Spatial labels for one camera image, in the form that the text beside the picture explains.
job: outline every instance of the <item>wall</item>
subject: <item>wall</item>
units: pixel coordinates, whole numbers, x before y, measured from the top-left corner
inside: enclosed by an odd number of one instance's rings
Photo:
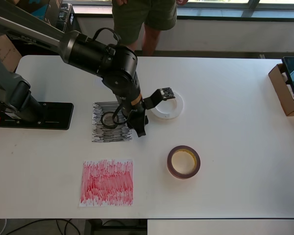
[[[83,33],[91,37],[98,28],[113,28],[111,18],[78,21]],[[111,38],[104,33],[99,39],[112,43]],[[294,23],[178,20],[173,29],[162,33],[157,50],[294,52]]]

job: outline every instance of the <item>red scribbles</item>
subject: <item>red scribbles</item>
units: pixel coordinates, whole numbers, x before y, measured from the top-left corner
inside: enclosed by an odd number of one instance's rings
[[[133,204],[133,161],[84,162],[80,206]]]

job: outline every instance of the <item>person's leg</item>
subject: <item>person's leg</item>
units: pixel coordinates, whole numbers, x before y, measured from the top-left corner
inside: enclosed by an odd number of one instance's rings
[[[150,10],[150,2],[145,0],[128,0],[119,6],[112,0],[114,30],[121,36],[121,45],[135,51],[142,24]]]
[[[145,33],[144,33],[143,45],[142,45],[143,55],[152,56],[159,42],[161,31],[153,29],[149,27],[147,24],[144,24],[144,27],[145,27]]]
[[[126,46],[127,48],[131,49],[132,51],[136,50],[136,46],[137,46],[137,40],[129,45],[123,44],[121,43],[122,46]]]
[[[152,56],[160,38],[160,32],[169,30],[176,23],[175,0],[151,0],[151,10],[145,20],[143,55]]]

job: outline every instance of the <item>tape roll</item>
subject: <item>tape roll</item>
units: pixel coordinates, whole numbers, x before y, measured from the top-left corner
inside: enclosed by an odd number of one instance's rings
[[[182,97],[176,92],[173,91],[175,95],[175,99],[168,99],[167,101],[161,101],[160,104],[158,104],[155,108],[151,109],[151,112],[161,119],[173,119],[178,117],[184,107],[184,101]],[[171,104],[173,107],[170,107],[168,109],[162,110],[162,105],[165,104]]]
[[[193,158],[194,161],[194,167],[189,171],[189,172],[179,172],[178,169],[174,168],[172,160],[174,159],[174,155],[178,152],[183,152],[185,154],[190,155]],[[168,160],[167,160],[167,166],[169,169],[169,172],[175,176],[178,179],[189,179],[193,177],[194,175],[197,174],[200,168],[200,158],[199,155],[195,150],[193,150],[189,146],[181,145],[173,148],[169,155],[168,155]]]

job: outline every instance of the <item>black ring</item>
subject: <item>black ring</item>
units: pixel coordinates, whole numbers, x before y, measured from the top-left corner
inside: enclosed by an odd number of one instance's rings
[[[103,115],[101,115],[101,118],[100,118],[100,122],[101,122],[101,124],[102,124],[105,128],[107,128],[107,129],[116,129],[117,126],[118,126],[117,124],[107,125],[107,124],[104,123],[103,118],[104,118],[104,116],[107,115],[107,114],[112,114],[112,117],[113,117],[114,112],[106,112],[106,113],[104,113]]]
[[[172,165],[172,157],[173,155],[178,152],[178,151],[189,151],[192,153],[192,156],[194,157],[194,162],[195,162],[195,167],[193,169],[193,171],[189,174],[182,174],[178,171],[176,171]],[[176,178],[179,178],[179,179],[188,179],[188,178],[191,178],[193,177],[194,175],[197,174],[197,172],[199,171],[199,168],[200,168],[200,158],[199,158],[199,155],[196,153],[195,150],[193,150],[191,147],[189,146],[185,146],[185,145],[180,145],[180,146],[177,146],[175,148],[173,148],[169,155],[168,155],[168,161],[167,161],[167,166],[168,166],[168,169],[169,169],[169,172],[175,176]]]

